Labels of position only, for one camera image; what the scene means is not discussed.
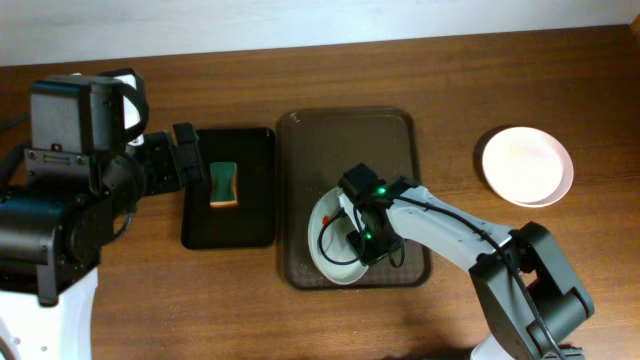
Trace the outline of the pale green plate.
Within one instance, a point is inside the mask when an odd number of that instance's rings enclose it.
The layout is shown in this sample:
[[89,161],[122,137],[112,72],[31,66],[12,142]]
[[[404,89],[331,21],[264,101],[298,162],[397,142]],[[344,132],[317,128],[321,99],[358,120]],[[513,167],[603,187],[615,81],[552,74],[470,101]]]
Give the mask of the pale green plate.
[[340,206],[338,187],[323,195],[314,206],[307,227],[308,248],[311,259],[320,273],[330,282],[352,285],[360,280],[369,269],[360,260],[347,265],[358,255],[359,240],[352,245],[349,235],[357,230]]

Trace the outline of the green and orange sponge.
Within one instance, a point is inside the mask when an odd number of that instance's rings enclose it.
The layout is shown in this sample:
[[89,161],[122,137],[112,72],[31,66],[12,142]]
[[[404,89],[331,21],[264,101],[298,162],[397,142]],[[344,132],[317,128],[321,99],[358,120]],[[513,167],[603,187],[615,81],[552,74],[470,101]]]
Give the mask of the green and orange sponge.
[[211,177],[210,206],[213,208],[237,206],[237,164],[213,162],[209,165],[209,173]]

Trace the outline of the pale pink plate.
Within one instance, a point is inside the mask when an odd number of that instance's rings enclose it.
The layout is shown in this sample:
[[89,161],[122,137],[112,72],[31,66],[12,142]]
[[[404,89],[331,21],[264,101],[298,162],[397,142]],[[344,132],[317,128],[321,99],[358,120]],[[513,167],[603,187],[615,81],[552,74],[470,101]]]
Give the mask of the pale pink plate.
[[560,201],[575,177],[562,143],[532,127],[509,127],[491,136],[481,153],[481,169],[498,196],[528,208]]

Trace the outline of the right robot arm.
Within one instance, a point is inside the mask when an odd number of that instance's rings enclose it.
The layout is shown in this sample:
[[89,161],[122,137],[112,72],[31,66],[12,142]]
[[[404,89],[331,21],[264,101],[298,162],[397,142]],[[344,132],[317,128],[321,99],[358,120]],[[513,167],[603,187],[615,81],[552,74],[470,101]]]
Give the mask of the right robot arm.
[[470,276],[490,333],[470,353],[482,359],[581,359],[561,347],[595,307],[553,235],[529,222],[519,229],[474,217],[413,179],[391,183],[364,164],[338,182],[342,214],[361,239],[358,253],[379,257],[416,242]]

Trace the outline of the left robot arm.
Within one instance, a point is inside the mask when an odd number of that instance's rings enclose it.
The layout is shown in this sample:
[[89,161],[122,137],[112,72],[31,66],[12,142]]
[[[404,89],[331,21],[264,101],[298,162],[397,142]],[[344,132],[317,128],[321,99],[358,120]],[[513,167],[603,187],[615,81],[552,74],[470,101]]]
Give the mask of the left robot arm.
[[29,117],[1,166],[1,355],[87,359],[102,249],[141,199],[204,180],[199,139],[190,123],[147,132],[129,68],[39,80]]

